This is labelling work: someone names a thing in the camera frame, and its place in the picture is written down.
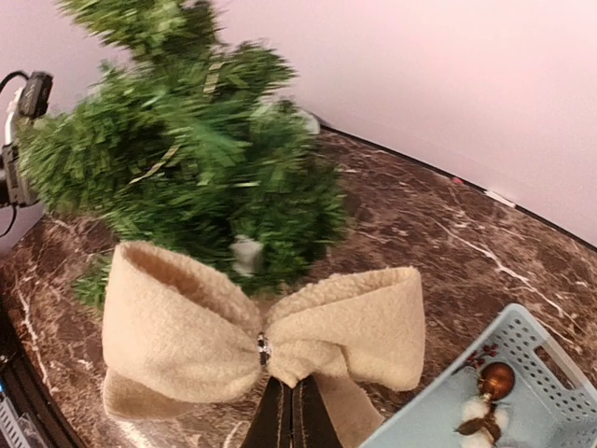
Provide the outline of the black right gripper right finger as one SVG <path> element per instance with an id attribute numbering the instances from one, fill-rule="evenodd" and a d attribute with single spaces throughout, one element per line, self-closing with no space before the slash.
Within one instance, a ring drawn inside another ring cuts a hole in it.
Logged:
<path id="1" fill-rule="evenodd" d="M 301 380 L 293 389 L 293 446 L 340 447 L 340 440 L 312 376 Z"/>

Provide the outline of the brown gingerbread ornament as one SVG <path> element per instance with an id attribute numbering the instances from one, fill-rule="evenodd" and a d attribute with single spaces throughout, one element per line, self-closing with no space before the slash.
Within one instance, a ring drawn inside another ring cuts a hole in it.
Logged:
<path id="1" fill-rule="evenodd" d="M 267 313 L 229 278 L 147 242 L 119 244 L 104 302 L 104 408 L 119 419 L 166 419 L 240 398 L 263 373 L 293 389 L 312 376 L 340 447 L 382 425 L 363 384 L 407 391 L 423 371 L 420 273 L 412 267 L 335 274 Z"/>

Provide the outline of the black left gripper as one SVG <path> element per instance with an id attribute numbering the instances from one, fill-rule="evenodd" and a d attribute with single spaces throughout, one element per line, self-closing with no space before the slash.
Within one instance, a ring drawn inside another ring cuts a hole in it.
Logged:
<path id="1" fill-rule="evenodd" d="M 31 206 L 39 202 L 30 183 L 21 175 L 18 145 L 11 143 L 1 148 L 1 204 Z"/>

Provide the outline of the light blue plastic basket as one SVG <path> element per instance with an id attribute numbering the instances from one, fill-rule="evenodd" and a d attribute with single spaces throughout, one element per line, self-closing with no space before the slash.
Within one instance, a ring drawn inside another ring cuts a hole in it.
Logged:
<path id="1" fill-rule="evenodd" d="M 531 314 L 518 304 L 497 318 L 422 392 L 382 425 L 367 447 L 454 448 L 464 403 L 475 396 L 479 370 L 472 355 L 494 345 L 493 362 L 514 372 L 514 385 L 499 408 L 508 424 L 499 446 L 593 447 L 596 390 Z"/>

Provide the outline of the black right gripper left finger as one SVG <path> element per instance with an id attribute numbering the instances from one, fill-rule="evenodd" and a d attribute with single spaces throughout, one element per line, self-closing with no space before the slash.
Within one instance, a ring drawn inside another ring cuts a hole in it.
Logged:
<path id="1" fill-rule="evenodd" d="M 244 448 L 290 447 L 290 388 L 271 377 L 244 439 Z"/>

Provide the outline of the small green christmas tree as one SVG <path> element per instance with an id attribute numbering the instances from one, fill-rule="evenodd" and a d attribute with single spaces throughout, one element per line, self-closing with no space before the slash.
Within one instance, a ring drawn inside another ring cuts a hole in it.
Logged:
<path id="1" fill-rule="evenodd" d="M 218 37 L 210 1 L 63 1 L 126 64 L 103 63 L 71 112 L 20 126 L 20 166 L 51 210 L 98 217 L 228 273 L 247 293 L 304 276 L 346 229 L 336 168 L 295 104 L 295 75 L 258 42 Z M 263 244 L 261 270 L 232 269 L 237 235 Z"/>

